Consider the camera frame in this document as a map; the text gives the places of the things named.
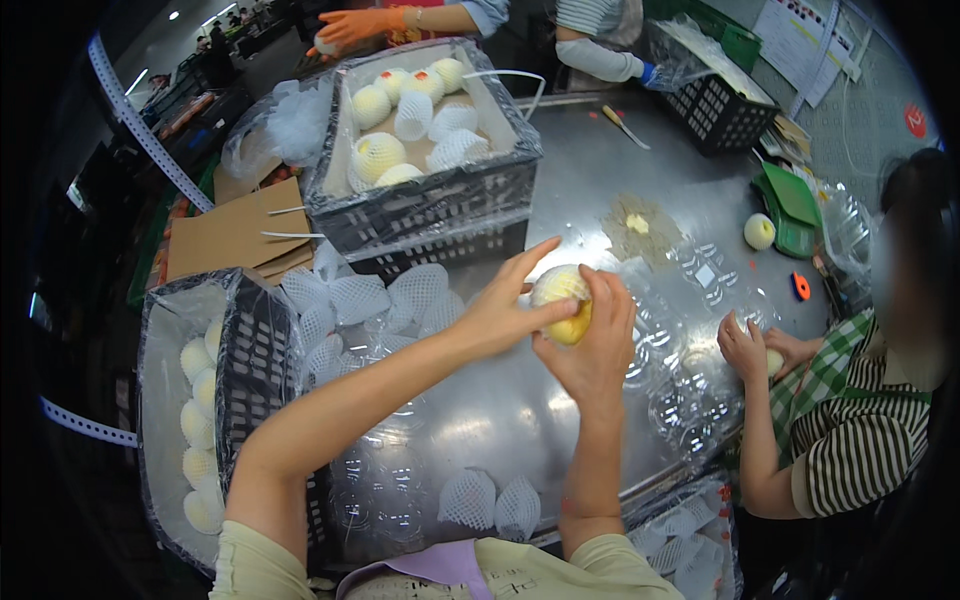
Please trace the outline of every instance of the green scale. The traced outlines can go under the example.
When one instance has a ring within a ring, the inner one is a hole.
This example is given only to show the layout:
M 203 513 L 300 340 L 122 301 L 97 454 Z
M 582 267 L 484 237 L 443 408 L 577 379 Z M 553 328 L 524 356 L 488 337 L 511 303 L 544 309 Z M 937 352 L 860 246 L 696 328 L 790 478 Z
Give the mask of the green scale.
M 820 222 L 820 209 L 806 182 L 770 162 L 763 162 L 763 173 L 753 185 L 767 207 L 777 228 L 774 246 L 787 256 L 809 258 L 813 255 L 813 233 Z

